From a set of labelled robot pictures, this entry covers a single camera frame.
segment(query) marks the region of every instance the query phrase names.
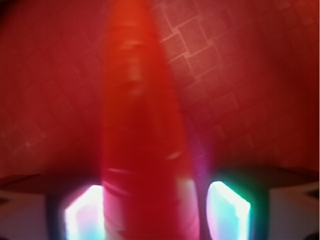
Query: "tile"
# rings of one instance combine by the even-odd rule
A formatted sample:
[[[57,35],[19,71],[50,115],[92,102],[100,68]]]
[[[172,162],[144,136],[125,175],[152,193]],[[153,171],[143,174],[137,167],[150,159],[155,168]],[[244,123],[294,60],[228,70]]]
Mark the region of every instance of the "tile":
[[[276,9],[278,10],[287,9],[291,6],[289,0],[273,0],[273,3],[275,4]]]
[[[251,128],[268,119],[268,112],[263,104],[258,104],[240,114],[241,120],[247,128]]]
[[[152,10],[152,13],[155,16],[155,22],[158,26],[158,31],[161,39],[165,39],[171,34],[173,34],[168,20],[166,19],[166,16],[161,9],[161,7],[156,7],[154,10]]]
[[[206,97],[202,85],[195,82],[178,93],[182,108],[186,109]]]
[[[59,96],[53,99],[49,104],[55,119],[60,124],[66,124],[79,117],[73,106],[70,104],[70,101],[65,96]]]
[[[203,16],[211,15],[214,12],[222,10],[225,6],[224,0],[197,0],[195,3]]]
[[[269,11],[264,15],[261,15],[259,17],[259,23],[267,41],[277,40],[284,35],[279,25],[278,15],[275,11]]]
[[[281,21],[285,28],[289,29],[300,23],[297,11],[293,7],[288,7],[280,12]]]
[[[295,54],[301,55],[309,50],[307,36],[303,28],[297,26],[289,30],[288,35]]]
[[[227,10],[216,12],[201,21],[200,24],[207,39],[212,39],[234,26]]]
[[[173,35],[165,40],[162,44],[166,53],[166,57],[169,61],[187,51],[179,34]]]
[[[239,84],[250,77],[251,66],[247,61],[237,61],[224,68],[222,75],[230,84]]]
[[[261,46],[263,42],[263,32],[256,23],[242,26],[236,33],[235,40],[242,50],[250,49],[254,46]]]
[[[233,34],[222,34],[214,40],[214,43],[224,65],[242,58],[242,53]]]
[[[199,14],[193,0],[179,0],[163,11],[173,28]]]
[[[294,6],[304,25],[309,25],[314,23],[314,19],[311,14],[311,9],[309,8],[307,2],[299,0],[294,2]]]
[[[224,79],[220,70],[215,67],[201,76],[204,90],[210,99],[217,98],[228,93],[231,85]]]
[[[179,27],[179,31],[190,54],[200,51],[208,46],[206,38],[196,19],[188,21],[186,24]]]
[[[209,104],[212,115],[215,119],[219,119],[224,115],[237,111],[239,104],[233,93],[228,93],[214,102]]]
[[[26,137],[20,129],[15,129],[5,137],[5,144],[10,151],[15,151],[27,142]]]
[[[189,57],[188,62],[194,75],[199,75],[204,71],[216,66],[220,58],[214,46],[210,46],[201,52]]]

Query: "blurry object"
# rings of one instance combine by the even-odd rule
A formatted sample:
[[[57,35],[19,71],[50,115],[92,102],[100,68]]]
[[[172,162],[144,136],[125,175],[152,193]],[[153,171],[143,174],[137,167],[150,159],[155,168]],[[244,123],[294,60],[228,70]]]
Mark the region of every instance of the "blurry object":
[[[106,232],[110,239],[198,239],[182,116],[149,6],[112,3],[103,91]]]
[[[103,240],[102,187],[96,184],[96,179],[83,176],[0,179],[0,236],[10,240],[86,240],[88,236]]]
[[[206,211],[212,239],[302,240],[319,231],[319,173],[226,169],[208,189]]]

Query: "glowing light panel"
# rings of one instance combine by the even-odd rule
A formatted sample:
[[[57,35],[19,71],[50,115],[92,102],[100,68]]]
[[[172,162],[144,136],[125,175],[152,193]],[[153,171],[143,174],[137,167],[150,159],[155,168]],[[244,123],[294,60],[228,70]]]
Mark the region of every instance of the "glowing light panel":
[[[206,215],[212,239],[249,239],[249,202],[221,181],[211,183],[206,201]]]
[[[64,212],[67,240],[104,240],[103,187],[92,185]]]

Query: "square tile pattern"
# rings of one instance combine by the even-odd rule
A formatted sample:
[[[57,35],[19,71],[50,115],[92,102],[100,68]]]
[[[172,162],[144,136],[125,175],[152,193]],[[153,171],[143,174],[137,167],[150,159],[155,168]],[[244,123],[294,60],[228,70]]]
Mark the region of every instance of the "square tile pattern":
[[[199,199],[219,167],[319,168],[318,0],[150,3]],[[108,1],[0,7],[0,177],[99,173]]]

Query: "red tiled wall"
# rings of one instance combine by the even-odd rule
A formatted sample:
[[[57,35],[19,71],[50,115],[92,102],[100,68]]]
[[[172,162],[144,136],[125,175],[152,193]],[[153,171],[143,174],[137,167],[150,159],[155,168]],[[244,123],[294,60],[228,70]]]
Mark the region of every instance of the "red tiled wall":
[[[150,2],[199,192],[223,166],[317,170],[319,1]],[[1,4],[0,176],[99,172],[107,6]]]

